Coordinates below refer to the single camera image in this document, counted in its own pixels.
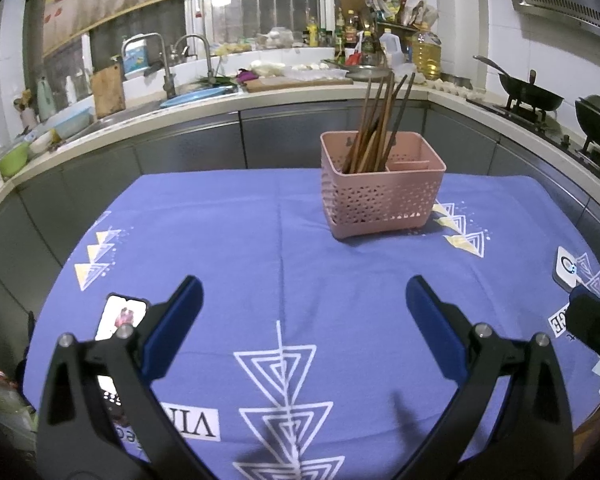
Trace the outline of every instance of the faucet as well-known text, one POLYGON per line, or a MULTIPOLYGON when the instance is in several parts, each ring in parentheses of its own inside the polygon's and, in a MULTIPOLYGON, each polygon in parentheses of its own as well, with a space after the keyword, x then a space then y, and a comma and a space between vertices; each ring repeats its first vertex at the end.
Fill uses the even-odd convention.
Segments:
MULTIPOLYGON (((214 75, 214 69, 211 66, 211 46, 209 45, 208 39, 205 38, 204 36, 200 36, 200 34, 185 34, 178 41, 176 41, 176 44, 173 46, 173 48, 177 51, 180 42, 186 40, 187 38, 198 38, 205 45, 206 76, 209 79, 209 83, 211 83, 212 85, 216 84, 216 76, 214 75)), ((182 55, 186 56, 188 50, 189 50, 189 47, 186 46, 184 48, 184 50, 182 51, 182 55)))
POLYGON ((164 91, 167 92, 167 99, 173 99, 176 97, 176 85, 173 80, 173 74, 169 67, 169 61, 167 60, 167 49, 164 46, 164 39, 157 32, 150 32, 149 34, 141 34, 140 36, 134 36, 122 42, 122 59, 125 59, 126 46, 133 42, 142 40, 143 38, 150 38, 157 36, 160 38, 160 47, 162 48, 162 63, 164 65, 164 91))

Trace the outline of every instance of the blue gripper pad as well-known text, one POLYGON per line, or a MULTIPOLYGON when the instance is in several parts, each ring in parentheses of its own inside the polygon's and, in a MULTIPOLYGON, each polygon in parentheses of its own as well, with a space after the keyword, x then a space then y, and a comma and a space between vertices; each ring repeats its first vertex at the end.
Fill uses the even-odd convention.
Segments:
POLYGON ((440 300, 421 276, 409 280, 406 298, 407 307, 442 375, 461 386, 469 375, 466 348, 440 310, 440 300))
POLYGON ((149 382, 163 378, 203 303, 202 283, 188 276, 167 303, 167 309, 142 349, 142 376, 149 382))

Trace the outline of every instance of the blue tablecloth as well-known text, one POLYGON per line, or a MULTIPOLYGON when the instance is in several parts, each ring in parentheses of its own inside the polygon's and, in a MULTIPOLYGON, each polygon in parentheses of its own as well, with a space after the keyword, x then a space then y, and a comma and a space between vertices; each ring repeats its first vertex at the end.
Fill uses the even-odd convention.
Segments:
MULTIPOLYGON (((25 393, 38 405, 56 339, 92 339, 109 293, 157 303, 193 274, 205 305, 153 388, 161 402, 218 410, 218 428, 186 410, 194 418, 185 436, 215 474, 390 478, 456 388, 405 305, 408 279, 421 274, 472 323, 510 338, 549 333, 579 425, 600 403, 600 359, 550 320, 568 302, 552 267, 562 245, 600 295, 591 250, 527 177, 448 174, 438 202, 419 232, 339 242, 318 170, 143 176, 60 273, 33 336, 25 393)), ((468 454, 485 443, 505 387, 468 454)))

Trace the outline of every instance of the cutting board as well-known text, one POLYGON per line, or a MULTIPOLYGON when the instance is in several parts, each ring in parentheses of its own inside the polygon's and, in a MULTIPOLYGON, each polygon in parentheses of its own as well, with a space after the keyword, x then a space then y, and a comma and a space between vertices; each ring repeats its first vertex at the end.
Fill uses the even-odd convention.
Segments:
POLYGON ((91 91, 99 119, 124 110, 125 91, 122 88, 120 65, 115 64, 96 72, 91 77, 91 91))
POLYGON ((253 81, 247 81, 245 85, 247 86, 249 93, 311 86, 353 85, 352 79, 322 79, 318 81, 294 81, 287 77, 280 77, 278 79, 280 79, 280 82, 273 84, 264 84, 260 79, 254 79, 253 81))

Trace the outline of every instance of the cooking oil bottle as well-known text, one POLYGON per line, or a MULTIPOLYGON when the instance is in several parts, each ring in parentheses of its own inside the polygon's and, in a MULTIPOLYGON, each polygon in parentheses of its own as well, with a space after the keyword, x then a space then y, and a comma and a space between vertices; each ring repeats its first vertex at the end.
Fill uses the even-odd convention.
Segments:
POLYGON ((411 38, 413 63, 418 67, 425 78, 435 81, 440 77, 440 57, 442 42, 429 25, 422 23, 421 31, 411 38))

